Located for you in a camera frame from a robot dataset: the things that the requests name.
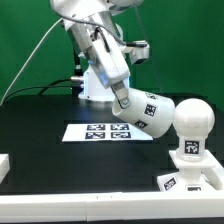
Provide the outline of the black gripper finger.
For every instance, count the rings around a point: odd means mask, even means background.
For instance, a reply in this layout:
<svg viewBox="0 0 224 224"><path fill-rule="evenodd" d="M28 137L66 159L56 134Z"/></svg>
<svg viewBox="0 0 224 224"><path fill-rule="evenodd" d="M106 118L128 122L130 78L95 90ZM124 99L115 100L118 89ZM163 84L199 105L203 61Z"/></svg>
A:
<svg viewBox="0 0 224 224"><path fill-rule="evenodd" d="M129 92L123 81L113 84L111 89L122 109L126 109L131 105Z"/></svg>

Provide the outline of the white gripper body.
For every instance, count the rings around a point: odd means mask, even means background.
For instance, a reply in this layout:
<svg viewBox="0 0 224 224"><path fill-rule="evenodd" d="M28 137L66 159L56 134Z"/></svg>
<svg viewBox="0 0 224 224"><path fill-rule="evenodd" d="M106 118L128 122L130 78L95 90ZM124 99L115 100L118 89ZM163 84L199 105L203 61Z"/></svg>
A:
<svg viewBox="0 0 224 224"><path fill-rule="evenodd" d="M108 88L130 76L130 70L119 46L111 37L107 37L109 52L101 39L92 42L87 51L88 63L92 66L101 84Z"/></svg>

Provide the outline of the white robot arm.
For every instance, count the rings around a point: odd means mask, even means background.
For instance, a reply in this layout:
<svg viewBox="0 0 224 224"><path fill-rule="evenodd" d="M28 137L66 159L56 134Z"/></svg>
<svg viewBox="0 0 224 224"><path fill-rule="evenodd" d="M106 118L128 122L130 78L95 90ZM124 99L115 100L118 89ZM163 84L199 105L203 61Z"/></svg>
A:
<svg viewBox="0 0 224 224"><path fill-rule="evenodd" d="M142 4L144 0L50 0L62 19L78 57L87 60L81 99L116 100L123 109L131 105L128 65L148 59L146 41L127 42L112 18Z"/></svg>

